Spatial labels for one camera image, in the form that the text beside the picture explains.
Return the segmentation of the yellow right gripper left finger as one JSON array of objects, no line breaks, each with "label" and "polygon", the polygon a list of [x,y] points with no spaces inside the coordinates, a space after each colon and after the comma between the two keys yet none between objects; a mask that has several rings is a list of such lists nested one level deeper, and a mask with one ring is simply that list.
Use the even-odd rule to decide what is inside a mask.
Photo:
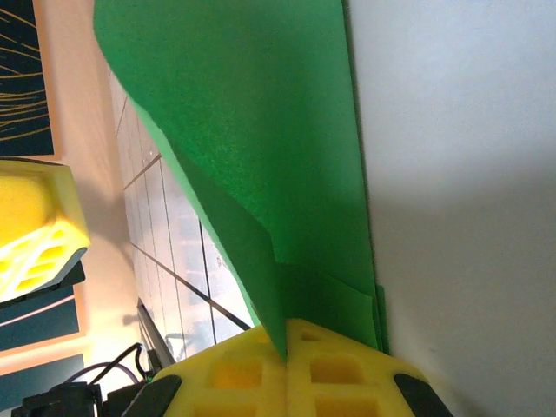
[{"label": "yellow right gripper left finger", "polygon": [[285,416],[286,367],[261,326],[159,372],[134,416]]}]

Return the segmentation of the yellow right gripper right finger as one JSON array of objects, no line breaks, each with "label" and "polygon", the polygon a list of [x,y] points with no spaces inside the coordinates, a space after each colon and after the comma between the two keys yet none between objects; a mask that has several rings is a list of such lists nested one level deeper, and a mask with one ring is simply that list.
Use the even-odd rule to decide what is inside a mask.
[{"label": "yellow right gripper right finger", "polygon": [[288,416],[451,416],[407,362],[309,321],[287,321]]}]

